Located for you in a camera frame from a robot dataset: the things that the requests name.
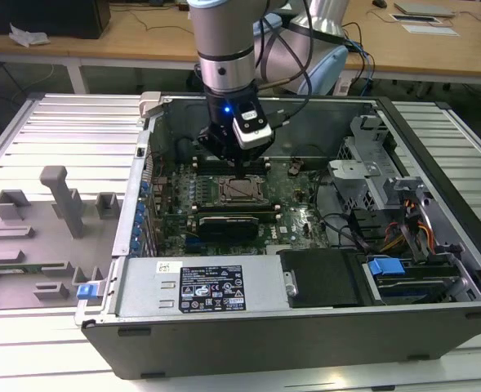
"orange wire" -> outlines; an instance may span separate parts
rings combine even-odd
[[[420,222],[418,222],[418,228],[422,229],[425,231],[425,235],[427,236],[427,245],[429,245],[429,249],[434,253],[434,239],[431,236],[431,232],[427,227],[424,225],[420,225]]]

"paper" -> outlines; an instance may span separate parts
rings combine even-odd
[[[402,24],[402,26],[409,33],[414,34],[451,35],[454,37],[460,37],[460,34],[448,27],[411,26],[409,24]]]
[[[29,45],[44,45],[50,43],[46,33],[29,33],[16,28],[13,24],[10,24],[11,33],[10,38],[22,45],[23,47],[29,47]]]

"power supply label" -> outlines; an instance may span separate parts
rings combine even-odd
[[[182,313],[245,310],[242,266],[181,268],[178,303]]]

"barcode label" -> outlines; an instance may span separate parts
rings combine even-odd
[[[159,261],[157,274],[176,274],[182,268],[182,261]]]

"wooden table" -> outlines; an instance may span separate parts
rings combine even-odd
[[[438,3],[453,11],[481,14],[481,2],[416,2]],[[64,65],[76,93],[89,92],[81,72],[84,65],[193,68],[198,57],[192,34],[183,30],[193,29],[187,12],[175,8],[151,11],[130,8],[131,12],[124,11],[125,7],[112,6],[112,9],[109,26],[98,40],[51,37],[51,44],[26,49],[8,36],[0,36],[0,60]],[[358,22],[361,26],[364,48],[376,59],[375,78],[481,84],[481,22],[473,16],[461,14],[453,18],[452,28],[460,37],[447,37],[409,33],[400,23],[385,23],[373,14],[366,14],[371,9],[374,9],[371,0],[352,0],[344,22]],[[375,10],[387,20],[391,20],[390,13],[399,13],[393,0],[389,0],[386,10]],[[150,30],[145,31],[139,20]],[[347,29],[352,39],[358,39],[354,26]],[[359,56],[350,55],[336,86],[337,94],[347,92],[361,64]]]
[[[111,9],[111,21],[99,39],[51,36],[50,44],[25,48],[0,35],[0,60],[64,65],[77,94],[89,93],[81,72],[85,65],[193,69],[198,55],[188,12],[176,8],[151,11],[128,8],[129,12],[126,7],[113,5]],[[145,31],[139,20],[149,31]]]
[[[416,0],[427,4],[438,4],[454,12],[469,11],[481,14],[481,2],[457,0]],[[369,6],[368,1],[352,1],[345,14],[345,23],[357,22],[363,34],[365,51],[376,59],[376,79],[414,80],[422,82],[459,82],[481,84],[481,22],[470,14],[460,14],[449,21],[442,20],[442,26],[452,25],[460,37],[409,33],[400,23],[386,23],[393,20],[390,14],[401,14],[388,0],[385,10]],[[348,26],[352,39],[359,39],[355,26]],[[354,78],[355,67],[362,61],[351,54],[337,87],[339,92],[347,90]]]

